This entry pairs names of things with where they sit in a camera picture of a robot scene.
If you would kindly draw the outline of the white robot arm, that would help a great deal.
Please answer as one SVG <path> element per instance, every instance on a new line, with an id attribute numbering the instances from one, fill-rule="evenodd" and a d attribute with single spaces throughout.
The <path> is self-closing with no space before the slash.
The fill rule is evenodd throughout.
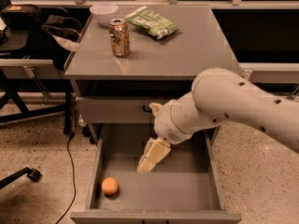
<path id="1" fill-rule="evenodd" d="M 226 69 L 206 69 L 194 79 L 190 92 L 149 107 L 157 137 L 145 146 L 136 168 L 140 174 L 150 172 L 171 146 L 227 120 L 248 125 L 291 150 L 299 150 L 299 103 L 263 91 Z"/>

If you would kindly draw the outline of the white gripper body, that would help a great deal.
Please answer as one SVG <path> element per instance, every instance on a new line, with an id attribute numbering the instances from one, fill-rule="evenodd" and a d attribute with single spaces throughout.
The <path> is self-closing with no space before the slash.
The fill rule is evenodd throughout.
<path id="1" fill-rule="evenodd" d="M 193 103 L 171 100 L 154 116 L 154 131 L 172 145 L 180 144 L 193 134 Z"/>

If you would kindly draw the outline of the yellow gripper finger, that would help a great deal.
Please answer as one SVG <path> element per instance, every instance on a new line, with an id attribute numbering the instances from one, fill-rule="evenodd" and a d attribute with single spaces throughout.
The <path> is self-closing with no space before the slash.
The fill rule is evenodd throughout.
<path id="1" fill-rule="evenodd" d="M 159 110 L 162 108 L 162 105 L 159 103 L 150 103 L 149 108 L 151 109 L 152 114 L 156 116 Z"/>
<path id="2" fill-rule="evenodd" d="M 161 138 L 150 138 L 139 160 L 136 170 L 140 174 L 151 172 L 171 150 L 171 145 Z"/>

